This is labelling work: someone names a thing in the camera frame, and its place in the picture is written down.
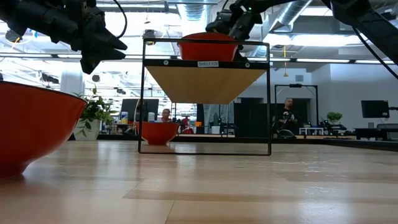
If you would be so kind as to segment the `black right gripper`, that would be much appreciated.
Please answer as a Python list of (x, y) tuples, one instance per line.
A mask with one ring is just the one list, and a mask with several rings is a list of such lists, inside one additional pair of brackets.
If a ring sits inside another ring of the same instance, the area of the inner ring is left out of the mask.
[[(256, 13), (256, 22), (245, 22), (243, 14), (246, 11)], [(237, 0), (228, 9), (222, 8), (216, 13), (216, 18), (209, 23), (205, 30), (226, 34), (234, 40), (248, 40), (255, 24), (262, 24), (263, 0)], [(244, 46), (239, 44), (234, 54), (234, 62), (248, 62), (248, 58), (241, 55)]]

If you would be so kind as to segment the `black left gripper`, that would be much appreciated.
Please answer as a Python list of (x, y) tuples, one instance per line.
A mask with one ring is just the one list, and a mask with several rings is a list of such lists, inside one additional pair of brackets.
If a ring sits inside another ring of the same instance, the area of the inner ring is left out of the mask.
[(54, 4), (72, 26), (66, 28), (71, 35), (68, 41), (73, 51), (81, 52), (83, 72), (91, 74), (100, 61), (125, 58), (126, 55), (117, 50), (99, 52), (106, 47), (126, 50), (127, 45), (107, 30), (96, 0), (54, 0)]

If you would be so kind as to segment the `red bowl with floral inside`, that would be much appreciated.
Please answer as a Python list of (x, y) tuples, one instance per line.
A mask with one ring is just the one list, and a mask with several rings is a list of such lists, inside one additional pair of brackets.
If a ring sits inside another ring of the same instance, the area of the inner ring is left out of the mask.
[(141, 138), (149, 145), (164, 146), (177, 135), (178, 127), (178, 123), (143, 121)]
[[(226, 34), (214, 32), (201, 32), (190, 34), (182, 39), (203, 39), (203, 40), (233, 40)], [(201, 61), (225, 61), (231, 62), (238, 46), (236, 44), (211, 44), (198, 42), (179, 42), (178, 47), (183, 60)]]
[(85, 106), (68, 93), (0, 81), (0, 179), (21, 175), (67, 141)]

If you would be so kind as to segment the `black monitor on arm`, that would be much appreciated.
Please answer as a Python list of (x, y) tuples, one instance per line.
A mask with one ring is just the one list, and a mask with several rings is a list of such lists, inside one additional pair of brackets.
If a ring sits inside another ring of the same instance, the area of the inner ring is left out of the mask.
[(362, 100), (363, 118), (389, 118), (389, 104), (387, 100)]

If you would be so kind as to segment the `white room column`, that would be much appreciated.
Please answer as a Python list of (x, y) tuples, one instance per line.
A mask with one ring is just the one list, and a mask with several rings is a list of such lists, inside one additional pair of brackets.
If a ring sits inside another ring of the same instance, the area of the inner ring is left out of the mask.
[(78, 69), (64, 70), (61, 74), (60, 91), (71, 95), (85, 92), (83, 72)]

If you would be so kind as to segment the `black-framed wooden shelf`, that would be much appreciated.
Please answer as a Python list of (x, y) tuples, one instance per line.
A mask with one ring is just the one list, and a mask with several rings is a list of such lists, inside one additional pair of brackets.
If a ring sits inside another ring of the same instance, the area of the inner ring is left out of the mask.
[(271, 72), (270, 53), (260, 61), (225, 62), (219, 67), (198, 67), (201, 60), (174, 59), (166, 56), (146, 55), (147, 42), (198, 42), (211, 44), (260, 45), (270, 49), (268, 43), (236, 40), (203, 39), (144, 39), (142, 50), (141, 94), (144, 99), (144, 76), (148, 71), (173, 103), (199, 103), (229, 105), (240, 93), (266, 74), (267, 139), (271, 141)]

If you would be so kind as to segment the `green plant in white pot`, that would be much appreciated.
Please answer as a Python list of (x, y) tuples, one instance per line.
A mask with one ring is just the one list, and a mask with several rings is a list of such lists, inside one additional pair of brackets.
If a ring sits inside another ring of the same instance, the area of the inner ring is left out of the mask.
[(113, 115), (116, 114), (116, 111), (112, 110), (112, 103), (106, 103), (97, 93), (96, 86), (92, 89), (90, 95), (75, 94), (85, 100), (87, 104), (81, 112), (73, 135), (77, 141), (95, 141), (100, 133), (101, 123), (112, 125), (114, 121)]

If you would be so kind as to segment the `black computer monitor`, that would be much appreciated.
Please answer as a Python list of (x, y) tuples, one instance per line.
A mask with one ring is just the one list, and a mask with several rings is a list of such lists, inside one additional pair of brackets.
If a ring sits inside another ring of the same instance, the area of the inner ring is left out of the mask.
[[(159, 107), (158, 99), (143, 99), (142, 103), (142, 120), (149, 120), (149, 113), (157, 116)], [(128, 121), (139, 121), (141, 114), (141, 103), (139, 99), (123, 99), (121, 112), (127, 112)]]

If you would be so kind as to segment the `small cactus in white pot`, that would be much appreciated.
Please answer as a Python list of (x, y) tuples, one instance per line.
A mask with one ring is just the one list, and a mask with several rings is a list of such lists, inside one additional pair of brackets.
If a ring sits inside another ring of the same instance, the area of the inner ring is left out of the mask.
[(218, 116), (218, 113), (214, 113), (213, 121), (212, 121), (212, 125), (211, 125), (211, 133), (212, 134), (219, 134), (220, 133), (220, 126), (221, 126), (220, 117)]

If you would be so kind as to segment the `small white table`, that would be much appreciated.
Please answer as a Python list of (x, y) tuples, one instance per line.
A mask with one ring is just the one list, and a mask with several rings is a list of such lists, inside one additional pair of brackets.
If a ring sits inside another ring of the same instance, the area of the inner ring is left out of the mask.
[(310, 136), (310, 135), (323, 136), (325, 134), (324, 129), (319, 127), (299, 128), (299, 133), (300, 135), (305, 135), (305, 136)]

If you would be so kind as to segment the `small green desk plant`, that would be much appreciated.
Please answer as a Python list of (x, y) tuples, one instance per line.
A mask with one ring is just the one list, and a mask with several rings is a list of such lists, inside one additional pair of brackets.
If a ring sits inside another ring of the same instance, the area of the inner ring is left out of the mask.
[(331, 124), (337, 124), (342, 119), (343, 115), (339, 112), (331, 111), (327, 114), (327, 119)]

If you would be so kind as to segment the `dark office desk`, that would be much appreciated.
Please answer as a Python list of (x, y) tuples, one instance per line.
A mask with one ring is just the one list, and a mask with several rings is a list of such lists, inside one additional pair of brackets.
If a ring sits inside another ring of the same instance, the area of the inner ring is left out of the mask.
[(357, 140), (374, 138), (377, 141), (398, 141), (398, 123), (378, 124), (375, 128), (355, 128)]

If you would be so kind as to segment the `black metal stand frame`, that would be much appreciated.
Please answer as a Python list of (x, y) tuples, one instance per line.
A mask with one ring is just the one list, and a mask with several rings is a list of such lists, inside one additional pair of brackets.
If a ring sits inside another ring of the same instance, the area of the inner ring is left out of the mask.
[[(275, 93), (274, 99), (275, 99), (275, 103), (277, 102), (277, 95), (278, 95), (277, 87), (278, 87), (278, 86), (289, 87), (289, 88), (303, 88), (303, 87), (305, 87), (305, 88), (309, 88), (309, 87), (314, 88), (314, 89), (315, 89), (315, 93), (314, 93), (313, 95), (315, 96), (315, 109), (316, 109), (316, 113), (315, 113), (315, 115), (316, 115), (316, 122), (315, 122), (315, 124), (318, 124), (318, 123), (319, 123), (319, 115), (318, 115), (318, 86), (317, 86), (317, 85), (302, 85), (302, 84), (299, 84), (299, 83), (297, 83), (297, 84), (289, 84), (289, 85), (275, 85), (275, 86), (274, 86), (274, 93)], [(294, 109), (294, 111), (300, 116), (299, 128), (301, 128), (302, 125), (303, 125), (304, 122), (305, 122), (304, 116), (303, 116), (303, 114), (302, 114), (301, 112), (299, 112), (297, 109), (294, 108), (294, 104), (293, 104), (293, 109)], [(275, 105), (274, 115), (276, 115), (278, 112), (280, 112), (280, 111), (278, 111), (277, 105)]]

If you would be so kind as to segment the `ribbed silver ceiling duct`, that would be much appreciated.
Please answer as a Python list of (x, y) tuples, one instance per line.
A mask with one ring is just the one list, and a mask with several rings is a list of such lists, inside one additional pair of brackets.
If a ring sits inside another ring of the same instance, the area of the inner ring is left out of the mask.
[(208, 20), (208, 7), (204, 4), (178, 4), (182, 35), (204, 32)]

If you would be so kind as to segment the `large silver ceiling duct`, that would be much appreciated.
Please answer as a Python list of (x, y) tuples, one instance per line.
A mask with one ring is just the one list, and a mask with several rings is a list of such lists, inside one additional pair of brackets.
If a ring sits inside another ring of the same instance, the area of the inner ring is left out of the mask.
[(296, 0), (283, 4), (280, 9), (269, 14), (269, 32), (292, 32), (294, 22), (313, 0)]

